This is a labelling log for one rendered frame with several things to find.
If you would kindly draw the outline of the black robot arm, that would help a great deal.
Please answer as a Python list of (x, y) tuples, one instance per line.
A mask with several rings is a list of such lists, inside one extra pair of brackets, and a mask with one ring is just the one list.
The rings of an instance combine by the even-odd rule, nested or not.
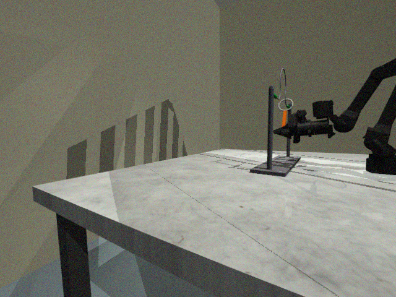
[[(333, 125), (329, 124), (329, 119), (334, 124), (334, 129), (338, 132), (351, 131), (358, 116), (368, 102), (371, 95), (376, 91), (383, 79), (396, 76), (396, 59), (389, 61), (383, 66), (373, 69), (363, 87), (355, 96), (351, 105), (338, 117), (334, 114), (334, 101), (317, 101), (313, 105), (313, 116), (317, 119), (327, 118), (314, 121), (314, 135), (327, 134), (331, 138)], [(298, 123), (306, 123), (306, 110), (297, 110), (294, 113)], [(384, 110), (378, 122), (373, 128), (368, 127), (366, 134), (362, 137), (364, 145), (370, 149), (373, 154), (369, 154), (366, 159), (366, 170), (371, 173), (393, 174), (396, 175), (396, 149), (388, 144), (392, 125), (396, 118), (396, 85), (392, 94), (387, 101)]]

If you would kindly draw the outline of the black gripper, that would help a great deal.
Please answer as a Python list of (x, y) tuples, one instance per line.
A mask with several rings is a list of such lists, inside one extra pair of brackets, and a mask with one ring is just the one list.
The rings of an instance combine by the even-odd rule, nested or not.
[(314, 121), (308, 119), (306, 123), (298, 123), (296, 115), (289, 114), (287, 124), (274, 130), (273, 133), (278, 135), (283, 134), (283, 137), (287, 137), (289, 139), (293, 136), (293, 143), (299, 143), (300, 136), (311, 137), (311, 135), (314, 135)]

